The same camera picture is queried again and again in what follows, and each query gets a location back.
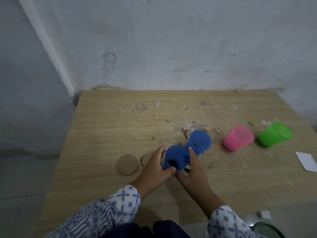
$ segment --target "wooden table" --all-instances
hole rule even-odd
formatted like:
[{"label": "wooden table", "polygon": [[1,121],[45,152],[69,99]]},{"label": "wooden table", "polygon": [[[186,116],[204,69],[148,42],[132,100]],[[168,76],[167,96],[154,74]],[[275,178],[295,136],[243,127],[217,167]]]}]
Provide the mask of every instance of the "wooden table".
[{"label": "wooden table", "polygon": [[[220,148],[236,125],[258,135],[277,121],[292,130],[291,140],[267,150],[252,143],[233,154]],[[317,174],[305,171],[295,155],[316,158],[317,135],[273,91],[83,91],[35,237],[135,179],[141,164],[121,176],[115,170],[120,156],[133,154],[145,163],[162,144],[184,145],[184,130],[195,129],[206,129],[212,139],[199,156],[210,186],[238,215],[317,201]],[[135,222],[165,219],[180,225],[206,220],[174,177],[142,201]]]}]

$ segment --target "cup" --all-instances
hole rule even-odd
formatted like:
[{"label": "cup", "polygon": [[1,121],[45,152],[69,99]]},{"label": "cup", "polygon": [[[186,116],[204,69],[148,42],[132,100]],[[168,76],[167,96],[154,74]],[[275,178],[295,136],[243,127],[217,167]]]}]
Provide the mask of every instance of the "cup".
[{"label": "cup", "polygon": [[191,147],[196,156],[206,151],[211,146],[211,138],[203,131],[196,130],[191,133],[187,141],[185,150],[188,152],[188,148]]},{"label": "cup", "polygon": [[256,143],[263,148],[268,148],[291,137],[293,137],[293,133],[287,126],[274,123],[256,138]]},{"label": "cup", "polygon": [[164,169],[175,167],[180,172],[189,164],[189,153],[179,145],[171,146],[167,149],[164,160]]},{"label": "cup", "polygon": [[253,132],[244,126],[235,126],[230,134],[224,139],[222,147],[228,152],[234,152],[254,140]]}]

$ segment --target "wall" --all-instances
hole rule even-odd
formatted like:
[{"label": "wall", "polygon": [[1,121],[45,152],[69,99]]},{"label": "wall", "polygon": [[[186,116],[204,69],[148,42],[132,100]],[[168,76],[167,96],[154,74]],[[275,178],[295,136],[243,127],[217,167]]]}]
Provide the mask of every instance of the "wall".
[{"label": "wall", "polygon": [[59,153],[75,105],[18,0],[0,0],[0,30],[0,151]]},{"label": "wall", "polygon": [[20,0],[77,90],[276,88],[317,125],[317,0]]}]

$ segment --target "sleeve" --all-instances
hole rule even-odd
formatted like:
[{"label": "sleeve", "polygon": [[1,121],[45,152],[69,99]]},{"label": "sleeve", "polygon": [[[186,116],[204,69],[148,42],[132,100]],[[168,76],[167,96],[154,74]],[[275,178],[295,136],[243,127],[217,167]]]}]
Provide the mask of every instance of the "sleeve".
[{"label": "sleeve", "polygon": [[212,213],[206,236],[210,238],[266,238],[253,232],[227,205],[219,207]]},{"label": "sleeve", "polygon": [[85,206],[45,238],[101,237],[123,223],[130,223],[140,203],[137,189],[127,185],[107,200],[98,199]]}]

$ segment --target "tile floor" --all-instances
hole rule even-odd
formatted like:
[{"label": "tile floor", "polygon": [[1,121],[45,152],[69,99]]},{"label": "tile floor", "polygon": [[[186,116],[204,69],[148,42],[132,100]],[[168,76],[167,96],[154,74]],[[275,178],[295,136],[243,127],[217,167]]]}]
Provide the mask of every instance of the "tile floor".
[{"label": "tile floor", "polygon": [[[0,158],[0,234],[2,238],[32,236],[45,195],[50,188],[59,155]],[[315,237],[317,203],[270,210],[272,219],[256,213],[242,217],[247,225],[268,221],[287,238]],[[184,225],[192,238],[205,237],[207,223]]]}]

